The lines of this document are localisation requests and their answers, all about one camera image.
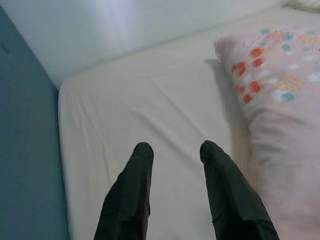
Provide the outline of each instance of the blue wall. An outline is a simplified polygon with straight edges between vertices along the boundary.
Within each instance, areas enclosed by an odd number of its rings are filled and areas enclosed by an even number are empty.
[[[69,239],[58,92],[0,7],[0,239]]]

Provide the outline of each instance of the mattress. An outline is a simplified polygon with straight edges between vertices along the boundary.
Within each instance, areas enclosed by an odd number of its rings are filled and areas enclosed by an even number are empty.
[[[217,143],[248,176],[250,133],[213,41],[319,20],[272,8],[66,79],[59,127],[71,239],[93,239],[106,193],[138,142],[154,150],[147,239],[215,239],[200,146]]]

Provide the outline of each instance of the bedroom wall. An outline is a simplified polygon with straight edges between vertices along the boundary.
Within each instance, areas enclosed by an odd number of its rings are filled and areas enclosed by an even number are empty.
[[[0,7],[0,239],[69,239],[58,92]]]
[[[229,22],[285,0],[0,0],[50,78]]]

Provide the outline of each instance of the white fitted sheet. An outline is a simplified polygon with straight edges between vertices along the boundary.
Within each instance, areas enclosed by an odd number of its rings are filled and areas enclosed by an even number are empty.
[[[154,150],[149,240],[212,240],[199,150],[216,142],[246,175],[249,131],[213,53],[221,35],[320,15],[273,8],[89,69],[63,82],[59,125],[71,240],[93,239],[106,193],[135,145]]]

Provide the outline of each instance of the pink pillow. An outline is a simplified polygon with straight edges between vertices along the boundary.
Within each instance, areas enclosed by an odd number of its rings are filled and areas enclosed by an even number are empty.
[[[320,32],[263,27],[214,43],[249,122],[256,190],[281,240],[320,239]]]

